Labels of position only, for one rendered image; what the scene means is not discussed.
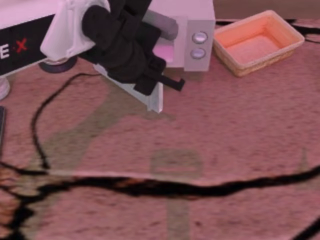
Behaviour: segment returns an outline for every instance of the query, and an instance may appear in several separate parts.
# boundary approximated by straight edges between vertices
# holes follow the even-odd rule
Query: wicker basket
[[[237,77],[289,57],[305,38],[272,10],[215,30],[216,55]]]

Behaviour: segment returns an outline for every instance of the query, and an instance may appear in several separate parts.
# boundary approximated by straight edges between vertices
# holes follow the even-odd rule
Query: red x
[[[26,38],[24,38],[24,39],[22,39],[22,41],[15,41],[16,42],[16,44],[18,45],[18,49],[17,49],[17,53],[20,53],[22,50],[27,50],[27,48],[26,48],[26,46],[25,46],[25,44],[26,44],[26,42],[27,42],[27,39]]]

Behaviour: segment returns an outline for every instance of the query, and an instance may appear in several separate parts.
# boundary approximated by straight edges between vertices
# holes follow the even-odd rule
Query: white round object
[[[206,51],[202,48],[196,48],[191,51],[191,57],[194,59],[203,59],[206,55]]]
[[[208,35],[203,31],[197,32],[192,36],[192,40],[196,44],[203,44],[207,39]]]
[[[0,77],[0,101],[6,98],[10,92],[10,83],[6,77]]]

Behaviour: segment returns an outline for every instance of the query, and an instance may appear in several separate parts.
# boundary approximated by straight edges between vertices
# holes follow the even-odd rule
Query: red letter x
[[[27,42],[26,38],[22,39],[22,41],[16,41],[16,44],[19,47],[18,50],[16,51],[17,53],[20,53],[21,50],[27,50],[27,48],[25,47],[26,42]]]

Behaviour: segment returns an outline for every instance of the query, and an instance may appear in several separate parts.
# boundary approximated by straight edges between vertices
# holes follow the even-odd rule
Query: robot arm
[[[162,73],[153,54],[159,37],[174,39],[178,25],[149,11],[151,0],[0,0],[0,76],[44,60],[79,56],[108,76],[150,96],[157,83],[180,91],[184,81]]]

